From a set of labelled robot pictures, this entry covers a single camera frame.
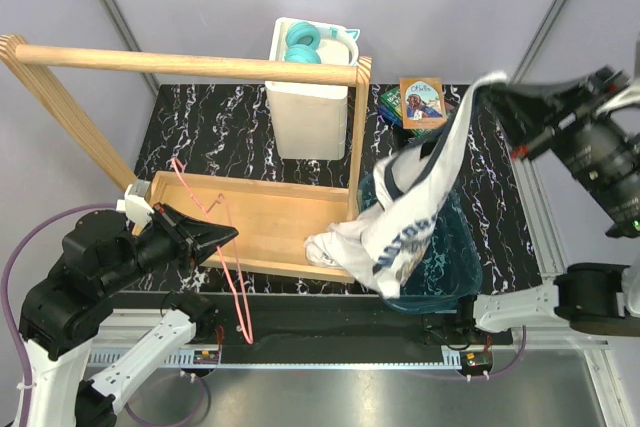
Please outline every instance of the book cover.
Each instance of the book cover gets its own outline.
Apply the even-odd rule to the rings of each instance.
[[[400,96],[402,126],[405,129],[435,129],[447,122],[447,109],[440,78],[402,78]]]

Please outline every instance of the book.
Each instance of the book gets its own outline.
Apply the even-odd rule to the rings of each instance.
[[[385,119],[398,127],[402,127],[402,96],[400,95],[400,87],[394,87],[380,95],[378,111]],[[430,130],[431,129],[408,129],[407,131],[416,136],[421,136]]]
[[[405,129],[436,129],[447,122],[442,79],[400,79],[402,126]]]

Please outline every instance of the teal fabric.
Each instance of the teal fabric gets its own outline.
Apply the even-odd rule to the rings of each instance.
[[[358,207],[364,211],[377,202],[373,175],[358,186]],[[455,188],[445,202],[422,261],[402,287],[399,299],[387,299],[404,313],[427,314],[455,309],[460,297],[477,294],[482,266]]]

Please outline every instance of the wooden tray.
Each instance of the wooden tray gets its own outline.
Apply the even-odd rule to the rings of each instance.
[[[351,66],[120,52],[31,45],[21,35],[13,34],[0,35],[0,60],[123,191],[135,181],[135,174],[48,65],[355,87],[348,189],[186,176],[203,202],[211,204],[220,192],[229,199],[233,223],[240,232],[237,238],[240,261],[247,271],[353,282],[344,270],[307,265],[303,242],[311,234],[325,232],[331,222],[353,220],[358,215],[357,190],[371,58],[360,57],[358,65]],[[202,218],[202,212],[173,174],[156,175],[152,200]],[[227,223],[224,212],[217,208],[212,221]],[[229,256],[229,267],[235,265],[231,246],[223,250]],[[219,262],[214,256],[204,265],[218,266]]]
[[[343,269],[308,265],[304,240],[312,234],[326,232],[332,222],[347,216],[349,191],[333,187],[232,179],[210,175],[183,174],[189,187],[208,208],[220,193],[231,209],[240,266],[247,272],[305,277],[309,279],[353,282]],[[164,202],[191,217],[206,220],[177,175],[156,173],[151,184],[151,204]],[[224,205],[217,205],[209,219],[229,225]],[[229,268],[235,269],[233,245],[222,248]],[[218,255],[202,265],[221,267]]]

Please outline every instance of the white container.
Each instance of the white container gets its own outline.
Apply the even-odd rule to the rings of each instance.
[[[284,60],[287,30],[296,22],[287,17],[276,20],[269,60]],[[323,64],[349,65],[349,49],[335,39],[322,37],[316,52]],[[265,82],[265,86],[281,158],[338,160],[344,156],[347,87],[290,82]]]

